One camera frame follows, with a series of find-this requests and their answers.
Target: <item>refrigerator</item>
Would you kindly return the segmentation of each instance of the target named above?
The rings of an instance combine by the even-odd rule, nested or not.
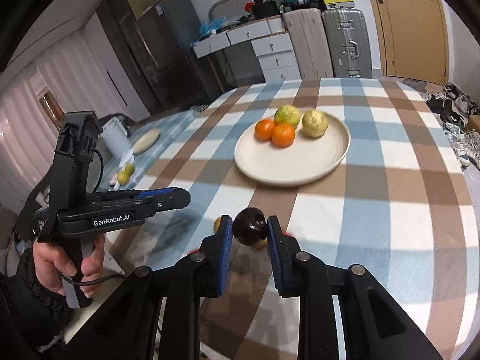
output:
[[[103,0],[97,14],[152,115],[211,104],[221,94],[208,61],[197,59],[190,46],[200,28],[190,0],[158,1],[138,20],[128,0]]]

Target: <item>checkered tablecloth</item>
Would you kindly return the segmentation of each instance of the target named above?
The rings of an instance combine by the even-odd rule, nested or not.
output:
[[[145,176],[148,169],[157,161],[159,156],[165,151],[165,149],[174,141],[178,135],[185,130],[186,127],[192,123],[197,117],[196,111],[184,111],[179,112],[171,116],[164,117],[159,120],[147,123],[141,126],[130,137],[130,142],[134,144],[138,138],[152,130],[153,128],[160,129],[160,137],[157,141],[143,153],[136,155],[134,159],[135,172],[131,176],[130,181],[122,186],[120,189],[127,190],[135,188],[140,180]],[[120,160],[113,157],[106,165],[104,169],[104,176],[100,183],[99,191],[108,191],[110,179],[114,174],[118,172],[118,166]]]
[[[350,150],[324,179],[276,188],[236,168],[240,135],[284,104],[317,107],[348,125]],[[167,186],[189,190],[189,207],[122,232],[113,249],[124,267],[171,266],[212,234],[217,217],[256,206],[326,264],[367,267],[444,359],[470,333],[479,239],[469,191],[435,117],[405,85],[322,79],[233,90],[169,145],[137,187]],[[228,358],[296,359],[299,300],[279,298],[266,250],[235,241],[226,293],[205,299],[200,313],[201,340]]]

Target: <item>white curtain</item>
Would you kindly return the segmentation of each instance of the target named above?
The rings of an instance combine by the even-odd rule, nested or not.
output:
[[[18,214],[53,161],[58,133],[21,71],[0,93],[0,203]]]
[[[94,110],[97,117],[123,113],[126,106],[105,81],[80,31],[66,36],[34,60],[64,112]]]

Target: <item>ceiling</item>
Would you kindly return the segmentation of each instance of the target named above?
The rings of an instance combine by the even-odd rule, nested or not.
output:
[[[29,62],[64,36],[84,27],[102,0],[54,0],[38,17],[0,75],[0,91]]]

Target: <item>round cream plate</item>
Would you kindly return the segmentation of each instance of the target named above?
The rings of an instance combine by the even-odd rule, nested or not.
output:
[[[248,127],[235,146],[235,163],[242,173],[261,183],[298,186],[315,181],[334,170],[350,147],[349,128],[331,114],[325,135],[308,138],[297,127],[294,142],[285,149],[254,137],[255,124]]]
[[[160,136],[160,130],[157,128],[152,128],[152,130],[148,131],[140,138],[138,138],[137,142],[133,145],[133,153],[135,155],[143,153],[147,150],[150,146],[154,144],[154,142]]]

